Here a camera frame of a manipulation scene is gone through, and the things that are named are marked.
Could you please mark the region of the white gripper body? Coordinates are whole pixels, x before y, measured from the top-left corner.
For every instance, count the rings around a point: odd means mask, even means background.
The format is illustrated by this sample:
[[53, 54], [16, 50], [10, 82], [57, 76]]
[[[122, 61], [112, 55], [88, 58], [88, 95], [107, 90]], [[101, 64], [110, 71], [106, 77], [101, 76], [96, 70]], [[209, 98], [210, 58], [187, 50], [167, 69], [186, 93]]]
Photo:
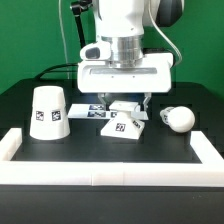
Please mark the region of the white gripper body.
[[145, 54], [127, 67], [116, 67], [110, 44], [99, 41], [80, 51], [77, 84], [84, 93], [161, 93], [171, 88], [173, 55], [170, 52]]

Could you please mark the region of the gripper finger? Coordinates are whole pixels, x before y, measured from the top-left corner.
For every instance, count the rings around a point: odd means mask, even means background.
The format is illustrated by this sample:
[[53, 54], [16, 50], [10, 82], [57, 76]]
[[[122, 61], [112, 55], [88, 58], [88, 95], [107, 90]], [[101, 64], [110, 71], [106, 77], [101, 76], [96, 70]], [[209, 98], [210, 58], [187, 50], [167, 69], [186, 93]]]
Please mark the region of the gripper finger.
[[98, 96], [98, 99], [101, 102], [101, 104], [106, 108], [107, 102], [105, 100], [105, 93], [98, 93], [97, 96]]
[[143, 103], [142, 103], [144, 111], [147, 111], [148, 103], [151, 100], [151, 97], [152, 97], [152, 94], [150, 92], [149, 93], [144, 93], [144, 100], [143, 100]]

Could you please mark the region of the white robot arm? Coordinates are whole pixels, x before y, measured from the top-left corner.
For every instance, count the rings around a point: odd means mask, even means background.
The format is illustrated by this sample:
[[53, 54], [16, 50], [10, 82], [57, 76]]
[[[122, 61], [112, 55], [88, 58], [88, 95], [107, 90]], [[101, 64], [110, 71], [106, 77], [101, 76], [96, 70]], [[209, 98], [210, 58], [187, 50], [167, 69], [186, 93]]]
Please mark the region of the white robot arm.
[[92, 0], [96, 41], [80, 51], [77, 84], [96, 93], [102, 104], [108, 94], [153, 93], [171, 89], [170, 69], [182, 61], [179, 50], [166, 52], [142, 46], [145, 27], [161, 30], [184, 11], [184, 0]]

